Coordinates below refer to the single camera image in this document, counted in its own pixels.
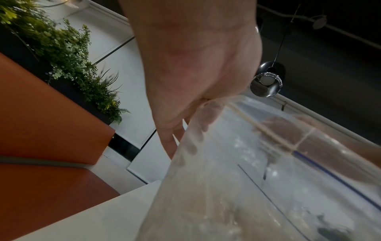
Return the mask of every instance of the black planter box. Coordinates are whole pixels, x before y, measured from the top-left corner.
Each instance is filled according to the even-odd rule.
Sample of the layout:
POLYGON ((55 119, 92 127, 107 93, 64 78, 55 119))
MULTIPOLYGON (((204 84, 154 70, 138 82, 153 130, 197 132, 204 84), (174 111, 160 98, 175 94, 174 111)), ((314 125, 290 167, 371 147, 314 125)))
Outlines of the black planter box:
MULTIPOLYGON (((0 52, 48 84, 49 75, 47 73, 52 71, 50 64, 42 58, 37 60, 28 47, 2 24, 0 24, 0 52)), ((84 95, 72 81, 64 78, 52 79, 49 85, 102 122, 107 125, 111 124, 110 118, 98 109, 97 104, 85 102, 84 95)))

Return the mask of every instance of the green plant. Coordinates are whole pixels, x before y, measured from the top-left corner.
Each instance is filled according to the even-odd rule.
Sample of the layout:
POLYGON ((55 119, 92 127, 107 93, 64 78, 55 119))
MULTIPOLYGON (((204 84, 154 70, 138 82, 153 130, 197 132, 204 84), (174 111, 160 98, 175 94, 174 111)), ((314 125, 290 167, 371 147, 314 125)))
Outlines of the green plant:
POLYGON ((110 90, 118 74, 97 74, 96 65, 89 61, 90 30, 83 25, 78 31, 66 19, 64 28, 57 28, 57 23, 36 6, 35 0, 0 0, 0 23, 17 35, 37 59, 49 61, 52 79, 72 80, 86 101, 95 102, 111 121, 120 123, 121 114, 128 111, 119 108, 117 90, 110 90))

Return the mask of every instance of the clear plastic bag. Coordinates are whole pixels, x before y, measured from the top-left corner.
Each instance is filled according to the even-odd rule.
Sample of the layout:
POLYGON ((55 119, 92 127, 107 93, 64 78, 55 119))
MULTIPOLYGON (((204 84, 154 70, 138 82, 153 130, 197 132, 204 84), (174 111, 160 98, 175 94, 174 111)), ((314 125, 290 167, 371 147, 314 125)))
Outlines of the clear plastic bag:
POLYGON ((380 170, 248 97, 199 108, 137 241, 381 240, 380 170))

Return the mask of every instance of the black pendant lamp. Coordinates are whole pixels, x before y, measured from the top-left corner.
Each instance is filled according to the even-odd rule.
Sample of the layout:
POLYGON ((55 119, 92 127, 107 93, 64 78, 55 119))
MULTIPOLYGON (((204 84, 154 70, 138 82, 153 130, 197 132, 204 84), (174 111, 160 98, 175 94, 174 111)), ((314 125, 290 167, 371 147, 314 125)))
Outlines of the black pendant lamp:
POLYGON ((270 97, 279 93, 283 87, 283 80, 286 77, 286 68, 283 64, 276 62, 279 51, 281 50, 283 41, 288 33, 290 25, 293 23, 294 18, 291 19, 291 22, 286 28, 285 34, 283 36, 281 45, 277 55, 275 56, 274 61, 269 61, 261 64, 258 68, 257 74, 254 76, 253 81, 250 84, 250 90, 255 95, 260 97, 270 97))

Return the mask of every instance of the hand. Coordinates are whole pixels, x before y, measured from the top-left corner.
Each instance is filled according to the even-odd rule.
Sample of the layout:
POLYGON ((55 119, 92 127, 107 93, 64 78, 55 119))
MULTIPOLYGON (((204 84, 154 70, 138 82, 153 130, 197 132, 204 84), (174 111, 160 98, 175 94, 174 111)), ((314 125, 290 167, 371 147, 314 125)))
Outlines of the hand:
POLYGON ((183 119, 209 99, 236 95, 261 60, 256 2, 121 1, 139 45, 158 135, 172 158, 183 119))

